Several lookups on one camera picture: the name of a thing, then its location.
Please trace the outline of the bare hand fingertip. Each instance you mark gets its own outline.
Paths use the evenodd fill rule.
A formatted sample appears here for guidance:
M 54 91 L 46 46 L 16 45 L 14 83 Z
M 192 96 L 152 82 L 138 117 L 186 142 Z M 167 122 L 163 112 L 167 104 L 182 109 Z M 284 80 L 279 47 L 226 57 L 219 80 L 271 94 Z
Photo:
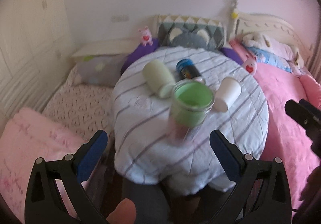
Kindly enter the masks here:
M 133 224 L 136 216 L 135 204 L 130 199 L 123 199 L 115 210 L 107 216 L 106 220 L 110 224 Z

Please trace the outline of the other hand at edge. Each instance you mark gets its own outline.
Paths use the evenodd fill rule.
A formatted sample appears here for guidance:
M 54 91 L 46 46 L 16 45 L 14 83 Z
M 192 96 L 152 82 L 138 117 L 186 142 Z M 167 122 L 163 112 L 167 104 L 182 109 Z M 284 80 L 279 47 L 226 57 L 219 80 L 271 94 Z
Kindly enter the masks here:
M 320 166 L 307 178 L 299 199 L 302 201 L 292 223 L 320 223 Z

